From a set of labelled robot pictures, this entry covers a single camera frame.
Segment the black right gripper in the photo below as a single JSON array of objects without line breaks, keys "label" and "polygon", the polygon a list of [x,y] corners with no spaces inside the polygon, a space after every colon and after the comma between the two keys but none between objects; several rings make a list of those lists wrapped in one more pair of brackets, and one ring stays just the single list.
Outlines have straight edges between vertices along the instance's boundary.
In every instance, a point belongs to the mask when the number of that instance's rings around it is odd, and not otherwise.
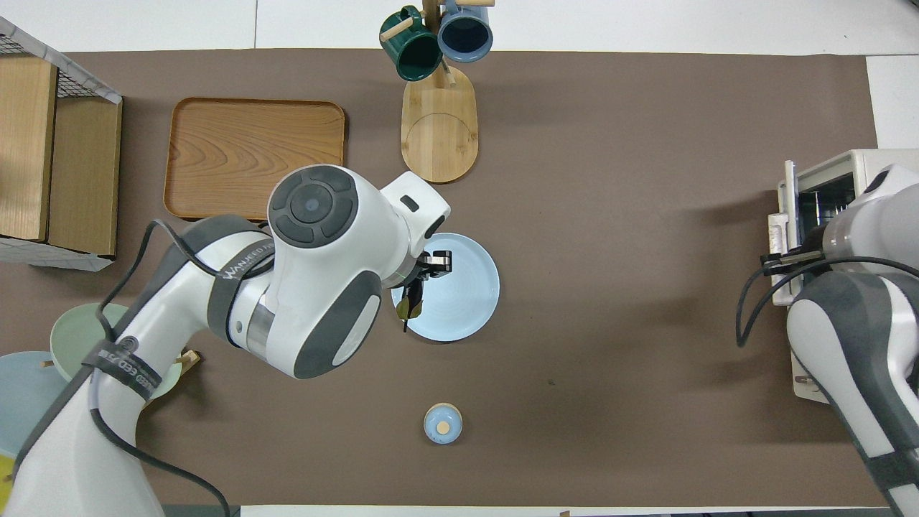
[{"label": "black right gripper", "polygon": [[761,274],[765,277],[788,277],[805,265],[823,261],[825,255],[821,250],[802,251],[792,248],[785,253],[761,255]]}]

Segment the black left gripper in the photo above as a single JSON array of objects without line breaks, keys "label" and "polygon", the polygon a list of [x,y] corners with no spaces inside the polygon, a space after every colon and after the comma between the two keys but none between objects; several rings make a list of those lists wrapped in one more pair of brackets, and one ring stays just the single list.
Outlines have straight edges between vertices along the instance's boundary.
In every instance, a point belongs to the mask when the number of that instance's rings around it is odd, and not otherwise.
[{"label": "black left gripper", "polygon": [[453,253],[451,250],[426,250],[416,259],[416,277],[426,281],[451,274],[453,271]]}]

